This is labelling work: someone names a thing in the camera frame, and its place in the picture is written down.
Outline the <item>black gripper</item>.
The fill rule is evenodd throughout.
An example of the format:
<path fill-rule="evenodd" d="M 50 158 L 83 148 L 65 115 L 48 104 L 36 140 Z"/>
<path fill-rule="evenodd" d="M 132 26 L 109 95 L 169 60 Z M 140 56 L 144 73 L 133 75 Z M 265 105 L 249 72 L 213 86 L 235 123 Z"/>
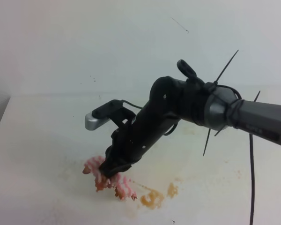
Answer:
<path fill-rule="evenodd" d="M 107 178 L 123 173 L 138 162 L 174 124 L 178 117 L 140 112 L 113 137 L 99 171 Z"/>

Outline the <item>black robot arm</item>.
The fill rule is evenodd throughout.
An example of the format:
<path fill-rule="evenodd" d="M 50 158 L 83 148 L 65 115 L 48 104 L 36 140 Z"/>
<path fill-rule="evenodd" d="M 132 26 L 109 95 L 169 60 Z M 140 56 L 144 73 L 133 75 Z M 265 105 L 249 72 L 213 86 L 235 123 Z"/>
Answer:
<path fill-rule="evenodd" d="M 281 146 L 281 105 L 240 99 L 233 88 L 203 82 L 184 60 L 177 67 L 185 81 L 161 77 L 138 113 L 121 107 L 109 115 L 118 129 L 99 168 L 105 177 L 129 170 L 180 120 L 216 131 L 233 127 Z"/>

